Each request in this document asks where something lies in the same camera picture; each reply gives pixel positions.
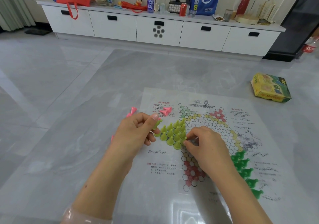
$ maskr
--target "red can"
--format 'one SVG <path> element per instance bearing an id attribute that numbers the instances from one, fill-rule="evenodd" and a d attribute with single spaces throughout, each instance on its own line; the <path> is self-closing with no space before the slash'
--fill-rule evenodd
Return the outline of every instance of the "red can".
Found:
<path id="1" fill-rule="evenodd" d="M 180 16 L 185 17 L 186 16 L 186 11 L 187 11 L 187 4 L 182 3 L 181 4 L 181 10 L 180 10 Z"/>

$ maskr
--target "yellow game box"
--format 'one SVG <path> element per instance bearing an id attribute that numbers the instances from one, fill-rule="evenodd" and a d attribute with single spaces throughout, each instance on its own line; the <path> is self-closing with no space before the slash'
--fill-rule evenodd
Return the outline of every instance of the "yellow game box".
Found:
<path id="1" fill-rule="evenodd" d="M 250 83 L 256 97 L 282 103 L 291 99 L 285 78 L 258 72 Z"/>

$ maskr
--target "black drawer handle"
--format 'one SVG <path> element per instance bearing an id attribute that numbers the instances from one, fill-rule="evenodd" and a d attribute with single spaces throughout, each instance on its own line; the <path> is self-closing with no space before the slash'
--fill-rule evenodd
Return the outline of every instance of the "black drawer handle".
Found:
<path id="1" fill-rule="evenodd" d="M 108 20 L 117 21 L 117 16 L 110 16 L 110 15 L 108 15 L 108 16 L 107 16 L 107 19 L 108 19 Z"/>
<path id="2" fill-rule="evenodd" d="M 70 12 L 68 10 L 61 10 L 61 13 L 63 15 L 70 15 Z"/>
<path id="3" fill-rule="evenodd" d="M 162 22 L 162 21 L 154 21 L 154 25 L 164 26 L 164 22 Z"/>
<path id="4" fill-rule="evenodd" d="M 201 30 L 210 31 L 212 28 L 207 26 L 202 26 Z"/>
<path id="5" fill-rule="evenodd" d="M 258 37 L 259 33 L 258 33 L 258 32 L 249 32 L 248 35 L 249 35 L 249 36 Z"/>

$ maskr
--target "cabinet door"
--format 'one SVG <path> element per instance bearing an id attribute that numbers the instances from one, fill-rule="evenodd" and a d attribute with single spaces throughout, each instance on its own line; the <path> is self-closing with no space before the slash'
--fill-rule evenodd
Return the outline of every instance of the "cabinet door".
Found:
<path id="1" fill-rule="evenodd" d="M 70 17 L 68 8 L 42 5 L 45 15 L 53 32 L 94 36 L 93 27 L 88 10 L 79 9 L 77 20 Z M 73 16 L 77 15 L 75 9 L 71 9 Z"/>
<path id="2" fill-rule="evenodd" d="M 280 32 L 232 27 L 224 52 L 265 56 Z"/>
<path id="3" fill-rule="evenodd" d="M 136 16 L 138 42 L 178 46 L 183 21 Z"/>
<path id="4" fill-rule="evenodd" d="M 229 26 L 184 22 L 179 46 L 221 51 Z"/>
<path id="5" fill-rule="evenodd" d="M 95 37 L 136 41 L 134 15 L 89 11 Z"/>

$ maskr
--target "curtain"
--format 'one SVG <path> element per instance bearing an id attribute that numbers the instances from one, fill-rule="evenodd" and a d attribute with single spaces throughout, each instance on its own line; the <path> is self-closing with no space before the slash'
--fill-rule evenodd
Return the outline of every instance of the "curtain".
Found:
<path id="1" fill-rule="evenodd" d="M 0 0 L 0 26 L 7 31 L 35 25 L 23 0 Z"/>

